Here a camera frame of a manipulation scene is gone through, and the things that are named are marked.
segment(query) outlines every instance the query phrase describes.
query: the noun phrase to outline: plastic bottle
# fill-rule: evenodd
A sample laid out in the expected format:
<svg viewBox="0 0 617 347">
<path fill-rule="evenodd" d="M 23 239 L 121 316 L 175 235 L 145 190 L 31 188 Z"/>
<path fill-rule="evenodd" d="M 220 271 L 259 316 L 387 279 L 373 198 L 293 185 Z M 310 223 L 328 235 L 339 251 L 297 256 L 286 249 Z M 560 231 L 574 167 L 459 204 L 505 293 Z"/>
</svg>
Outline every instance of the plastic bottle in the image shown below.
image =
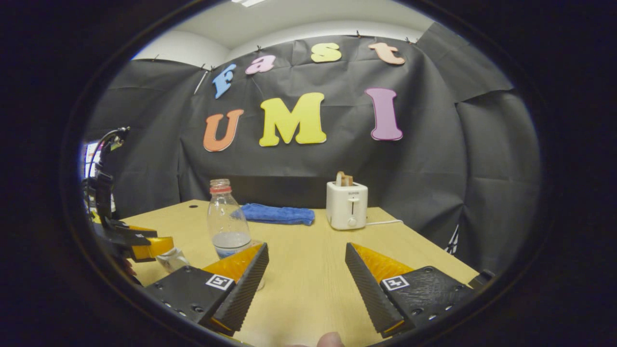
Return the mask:
<svg viewBox="0 0 617 347">
<path fill-rule="evenodd" d="M 249 224 L 240 205 L 231 196 L 229 180 L 211 180 L 210 194 L 212 199 L 206 227 L 218 257 L 223 259 L 251 245 Z"/>
</svg>

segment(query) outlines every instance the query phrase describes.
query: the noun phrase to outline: letter m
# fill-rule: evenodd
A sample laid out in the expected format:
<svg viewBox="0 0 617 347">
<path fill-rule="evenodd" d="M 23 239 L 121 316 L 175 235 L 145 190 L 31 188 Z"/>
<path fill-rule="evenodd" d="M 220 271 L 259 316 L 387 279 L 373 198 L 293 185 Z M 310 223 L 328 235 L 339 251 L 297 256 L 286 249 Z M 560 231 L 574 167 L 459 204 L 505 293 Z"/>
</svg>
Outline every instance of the letter m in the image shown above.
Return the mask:
<svg viewBox="0 0 617 347">
<path fill-rule="evenodd" d="M 298 99 L 292 112 L 289 111 L 280 98 L 268 99 L 262 102 L 265 111 L 263 121 L 263 137 L 259 140 L 262 147 L 276 146 L 279 142 L 275 128 L 285 143 L 291 138 L 300 126 L 296 136 L 298 143 L 322 143 L 326 141 L 326 134 L 321 130 L 320 105 L 323 100 L 321 93 L 307 93 Z"/>
</svg>

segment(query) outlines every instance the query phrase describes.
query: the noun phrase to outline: wooden table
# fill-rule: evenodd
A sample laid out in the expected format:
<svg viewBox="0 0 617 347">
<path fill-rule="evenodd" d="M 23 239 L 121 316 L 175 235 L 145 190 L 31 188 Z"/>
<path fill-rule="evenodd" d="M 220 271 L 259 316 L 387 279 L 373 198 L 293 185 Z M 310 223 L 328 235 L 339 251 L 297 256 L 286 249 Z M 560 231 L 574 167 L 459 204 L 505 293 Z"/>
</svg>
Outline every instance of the wooden table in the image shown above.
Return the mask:
<svg viewBox="0 0 617 347">
<path fill-rule="evenodd" d="M 207 201 L 187 201 L 125 219 L 172 236 L 191 265 L 202 268 L 218 260 L 205 228 Z M 394 220 L 371 207 L 367 222 Z M 326 211 L 315 210 L 311 226 L 249 222 L 253 239 L 268 243 L 270 263 L 265 286 L 255 294 L 237 340 L 254 346 L 315 346 L 326 332 L 337 331 L 346 346 L 382 341 L 368 317 L 360 292 L 345 264 L 347 242 L 369 247 L 417 269 L 427 265 L 468 283 L 478 273 L 403 223 L 367 225 L 360 230 L 332 229 Z M 158 262 L 134 265 L 149 285 L 167 275 Z"/>
</svg>

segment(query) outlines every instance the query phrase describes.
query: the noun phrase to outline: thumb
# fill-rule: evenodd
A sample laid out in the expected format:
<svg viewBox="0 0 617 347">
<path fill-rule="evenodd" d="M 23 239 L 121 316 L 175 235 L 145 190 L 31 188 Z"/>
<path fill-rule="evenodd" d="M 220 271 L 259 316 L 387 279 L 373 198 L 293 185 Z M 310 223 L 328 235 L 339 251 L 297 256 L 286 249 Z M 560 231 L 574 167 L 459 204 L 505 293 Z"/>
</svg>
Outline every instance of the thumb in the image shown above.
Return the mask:
<svg viewBox="0 0 617 347">
<path fill-rule="evenodd" d="M 341 336 L 338 332 L 331 332 L 323 335 L 319 339 L 317 347 L 345 347 L 345 345 L 343 345 Z"/>
</svg>

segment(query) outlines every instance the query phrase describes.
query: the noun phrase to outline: black curtain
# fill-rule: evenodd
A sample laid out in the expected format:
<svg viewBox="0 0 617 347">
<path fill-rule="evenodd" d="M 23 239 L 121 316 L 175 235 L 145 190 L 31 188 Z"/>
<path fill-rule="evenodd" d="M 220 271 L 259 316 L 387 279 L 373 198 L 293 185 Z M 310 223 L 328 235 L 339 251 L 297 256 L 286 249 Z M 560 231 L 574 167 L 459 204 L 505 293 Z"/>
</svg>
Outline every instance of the black curtain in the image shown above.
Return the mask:
<svg viewBox="0 0 617 347">
<path fill-rule="evenodd" d="M 335 62 L 314 63 L 311 47 L 336 43 Z M 368 45 L 387 43 L 405 64 L 382 61 Z M 246 75 L 261 56 L 274 68 Z M 220 98 L 213 79 L 230 64 Z M 397 93 L 403 138 L 371 138 L 375 117 L 367 88 Z M 323 93 L 327 140 L 261 147 L 264 100 L 292 110 L 305 93 Z M 233 142 L 204 149 L 205 120 L 242 109 Z M 515 86 L 477 49 L 435 24 L 416 43 L 326 36 L 264 48 L 206 72 L 167 61 L 131 61 L 97 105 L 87 140 L 130 125 L 109 157 L 121 217 L 190 199 L 209 199 L 208 182 L 231 179 L 240 203 L 324 208 L 325 183 L 339 170 L 369 188 L 369 206 L 445 248 L 458 226 L 456 256 L 475 269 L 502 270 L 525 239 L 540 186 L 539 148 Z M 217 138 L 225 135 L 226 117 Z"/>
</svg>

